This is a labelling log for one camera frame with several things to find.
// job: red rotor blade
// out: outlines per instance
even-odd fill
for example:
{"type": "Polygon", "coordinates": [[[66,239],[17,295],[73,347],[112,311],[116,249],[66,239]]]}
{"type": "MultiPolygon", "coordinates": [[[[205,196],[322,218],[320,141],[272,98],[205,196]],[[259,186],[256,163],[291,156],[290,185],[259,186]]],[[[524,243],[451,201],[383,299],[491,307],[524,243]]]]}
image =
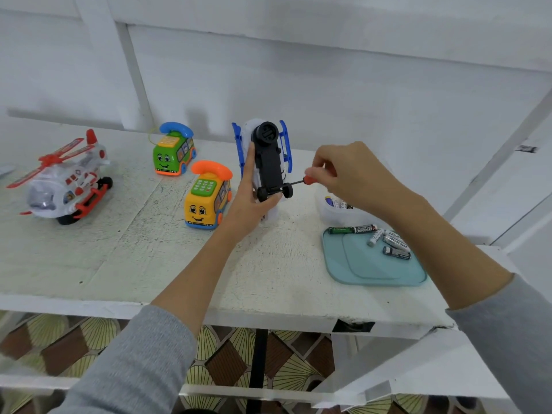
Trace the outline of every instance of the red rotor blade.
{"type": "Polygon", "coordinates": [[[73,151],[71,154],[66,155],[65,157],[61,157],[62,161],[65,161],[66,159],[76,157],[79,154],[82,154],[83,152],[87,152],[89,149],[91,150],[94,148],[95,145],[86,145],[85,147],[82,147],[81,149],[78,149],[77,151],[73,151]]]}
{"type": "Polygon", "coordinates": [[[40,166],[30,173],[25,174],[23,177],[17,179],[13,183],[11,183],[9,186],[6,186],[7,189],[15,189],[16,187],[21,186],[24,182],[31,180],[33,177],[35,177],[38,173],[40,173],[42,170],[44,170],[46,167],[40,166]]]}
{"type": "Polygon", "coordinates": [[[63,154],[65,154],[66,152],[71,151],[74,147],[79,145],[84,140],[85,140],[84,138],[77,138],[74,141],[71,141],[70,143],[65,145],[64,147],[61,147],[60,149],[56,150],[55,152],[52,152],[51,155],[60,157],[63,154]]]}

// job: gray sleeve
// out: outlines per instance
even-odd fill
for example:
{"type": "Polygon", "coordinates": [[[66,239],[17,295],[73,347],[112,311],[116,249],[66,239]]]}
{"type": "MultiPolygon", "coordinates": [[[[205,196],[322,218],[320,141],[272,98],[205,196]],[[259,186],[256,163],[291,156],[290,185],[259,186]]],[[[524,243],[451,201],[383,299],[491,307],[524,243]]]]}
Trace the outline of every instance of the gray sleeve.
{"type": "Polygon", "coordinates": [[[109,344],[52,414],[169,414],[196,355],[174,315],[146,306],[109,344]]]}
{"type": "Polygon", "coordinates": [[[523,413],[552,407],[552,304],[519,275],[495,295],[447,311],[523,413]]]}

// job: hand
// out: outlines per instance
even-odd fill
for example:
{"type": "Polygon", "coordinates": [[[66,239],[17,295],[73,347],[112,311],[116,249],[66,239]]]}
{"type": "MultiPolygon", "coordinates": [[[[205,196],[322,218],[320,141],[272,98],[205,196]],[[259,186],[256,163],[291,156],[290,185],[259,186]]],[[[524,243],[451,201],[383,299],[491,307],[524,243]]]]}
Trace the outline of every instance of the hand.
{"type": "Polygon", "coordinates": [[[413,195],[360,141],[321,146],[305,174],[348,204],[382,219],[413,195]]]}
{"type": "Polygon", "coordinates": [[[230,210],[223,219],[220,228],[227,232],[238,243],[249,235],[259,225],[266,213],[275,207],[281,198],[281,193],[270,196],[259,203],[253,190],[253,170],[255,166],[255,144],[249,145],[244,166],[244,176],[239,184],[238,192],[231,204],[230,210]]]}

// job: yellow toy bus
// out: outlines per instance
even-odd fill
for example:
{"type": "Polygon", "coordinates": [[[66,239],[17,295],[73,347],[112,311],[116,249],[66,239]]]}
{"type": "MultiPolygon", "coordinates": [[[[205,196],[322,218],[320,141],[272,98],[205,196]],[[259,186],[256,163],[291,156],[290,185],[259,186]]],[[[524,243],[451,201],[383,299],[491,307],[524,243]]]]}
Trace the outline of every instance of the yellow toy bus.
{"type": "Polygon", "coordinates": [[[194,163],[191,172],[199,174],[184,200],[186,225],[199,229],[215,229],[223,221],[224,208],[232,200],[232,172],[214,161],[194,163]]]}

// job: white table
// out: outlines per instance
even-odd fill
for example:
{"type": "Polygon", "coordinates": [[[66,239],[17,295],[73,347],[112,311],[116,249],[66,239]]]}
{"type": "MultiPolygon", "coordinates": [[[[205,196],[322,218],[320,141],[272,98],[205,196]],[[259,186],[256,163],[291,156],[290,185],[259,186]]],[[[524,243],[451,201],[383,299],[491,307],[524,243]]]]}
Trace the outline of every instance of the white table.
{"type": "MultiPolygon", "coordinates": [[[[86,129],[0,119],[0,163],[17,166],[0,179],[0,187],[38,166],[39,156],[83,136],[86,129]]],[[[292,128],[290,132],[293,145],[292,128]]],[[[152,168],[153,145],[144,133],[100,129],[96,135],[112,160],[103,175],[113,178],[114,187],[83,220],[61,226],[55,220],[19,216],[25,210],[24,188],[0,188],[0,309],[129,319],[188,264],[210,236],[209,231],[184,224],[183,201],[194,174],[157,175],[152,168]]],[[[197,159],[228,166],[234,173],[232,186],[237,188],[235,145],[195,142],[197,159]]],[[[290,181],[303,176],[313,156],[310,151],[293,150],[290,181]]],[[[378,288],[342,285],[330,278],[321,247],[325,226],[317,215],[313,192],[313,187],[296,186],[293,197],[279,205],[279,220],[258,228],[232,253],[205,323],[332,332],[341,319],[375,322],[365,335],[392,337],[386,340],[417,340],[433,327],[452,328],[445,331],[460,334],[453,330],[445,301],[431,280],[415,288],[378,288]]],[[[484,250],[503,258],[496,248],[484,250]]],[[[412,360],[412,366],[403,370],[433,356],[425,357],[429,359],[412,360]]],[[[363,398],[356,388],[338,399],[328,397],[337,389],[329,386],[325,395],[311,392],[301,398],[325,404],[353,404],[363,398]]],[[[262,395],[282,397],[274,392],[262,395]]]]}

